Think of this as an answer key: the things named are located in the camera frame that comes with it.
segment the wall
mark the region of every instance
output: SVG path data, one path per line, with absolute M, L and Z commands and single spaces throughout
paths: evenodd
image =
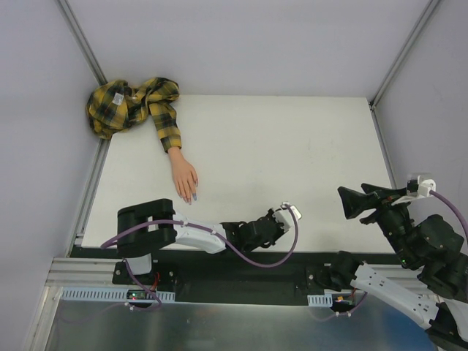
M 372 98 L 428 0 L 70 0 L 108 80 Z
M 53 1 L 0 3 L 0 350 L 20 350 L 53 256 L 64 254 L 97 139 L 96 86 Z
M 398 186 L 429 171 L 437 190 L 468 215 L 468 1 L 443 1 L 377 107 Z M 463 234 L 437 199 L 411 206 L 422 219 L 440 213 Z

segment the yellow and black plaid shirt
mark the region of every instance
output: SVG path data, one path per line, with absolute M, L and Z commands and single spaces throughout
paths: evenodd
M 100 86 L 89 97 L 86 113 L 94 132 L 103 139 L 127 130 L 153 117 L 164 150 L 182 147 L 176 123 L 176 110 L 170 105 L 178 99 L 178 85 L 166 78 L 152 78 L 139 88 L 125 80 L 114 80 Z

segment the human hand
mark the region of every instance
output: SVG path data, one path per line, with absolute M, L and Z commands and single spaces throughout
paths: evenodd
M 189 164 L 182 151 L 178 147 L 167 150 L 170 163 L 173 169 L 173 180 L 178 196 L 182 197 L 188 204 L 192 204 L 192 196 L 197 200 L 198 177 L 197 172 L 191 164 Z

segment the white table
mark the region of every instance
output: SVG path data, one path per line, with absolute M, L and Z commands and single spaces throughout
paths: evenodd
M 198 201 L 178 197 L 150 119 L 113 136 L 84 247 L 117 233 L 120 208 L 167 197 L 207 222 L 248 222 L 288 200 L 303 214 L 297 252 L 393 252 L 376 224 L 344 218 L 336 191 L 390 186 L 366 99 L 184 95 L 173 106 L 200 179 Z M 268 250 L 287 251 L 292 241 L 288 233 Z

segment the white label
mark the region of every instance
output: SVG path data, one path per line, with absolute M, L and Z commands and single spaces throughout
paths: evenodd
M 118 106 L 122 104 L 122 101 L 124 101 L 124 95 L 119 94 L 119 93 L 116 93 L 114 95 L 114 99 L 112 100 L 112 102 Z

